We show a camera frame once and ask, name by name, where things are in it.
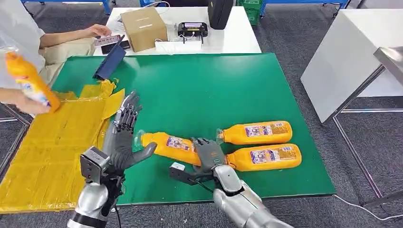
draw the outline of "black glove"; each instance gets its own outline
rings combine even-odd
[[[157,148],[157,144],[151,142],[143,150],[133,152],[133,134],[128,130],[121,130],[116,133],[113,140],[115,141],[114,151],[110,157],[111,163],[118,170],[128,169],[150,157]]]
[[[191,138],[191,141],[200,158],[203,172],[209,172],[217,165],[227,163],[224,152],[215,141],[204,138]]]

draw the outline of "human arm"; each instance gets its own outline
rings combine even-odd
[[[41,114],[49,112],[49,107],[29,99],[19,89],[0,88],[0,102],[15,105],[19,110],[29,114]]]
[[[91,38],[96,36],[110,36],[111,30],[105,25],[94,24],[93,26],[71,32],[45,33],[40,38],[39,48],[47,48],[66,43],[76,39]]]

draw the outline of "bottle label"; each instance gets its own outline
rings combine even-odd
[[[253,164],[278,162],[283,160],[296,159],[297,155],[291,146],[278,148],[277,150],[256,150],[250,152]]]
[[[190,147],[183,142],[182,138],[178,138],[178,137],[174,137],[174,136],[169,136],[168,141],[166,142],[166,145],[169,147],[173,147],[173,148],[181,149],[181,150],[185,150],[185,151],[188,151],[190,149]]]
[[[50,106],[50,103],[46,96],[40,91],[35,89],[35,86],[31,83],[21,83],[21,90],[25,96],[37,101],[45,106]]]
[[[276,122],[270,125],[246,126],[245,131],[248,137],[283,134],[288,132],[287,127],[282,122]]]

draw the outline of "yellow cardboard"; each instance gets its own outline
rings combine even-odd
[[[35,117],[0,184],[0,213],[75,207],[84,186],[79,155],[92,145],[102,148],[108,118],[124,96],[111,95],[114,88],[103,81],[86,85],[78,99],[58,94],[60,108]]]

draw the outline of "robotic arm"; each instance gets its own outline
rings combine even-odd
[[[125,169],[150,157],[157,147],[150,143],[132,152],[133,127],[141,106],[133,91],[122,102],[105,137],[103,152],[91,147],[80,155],[81,174],[86,184],[67,223],[69,228],[104,228],[117,198],[123,194]]]
[[[214,180],[215,205],[224,211],[239,228],[293,228],[278,220],[267,209],[261,198],[226,164],[221,147],[214,141],[192,138],[199,155],[201,168],[196,173],[188,173],[184,166],[174,163],[170,176],[184,183],[194,185]]]

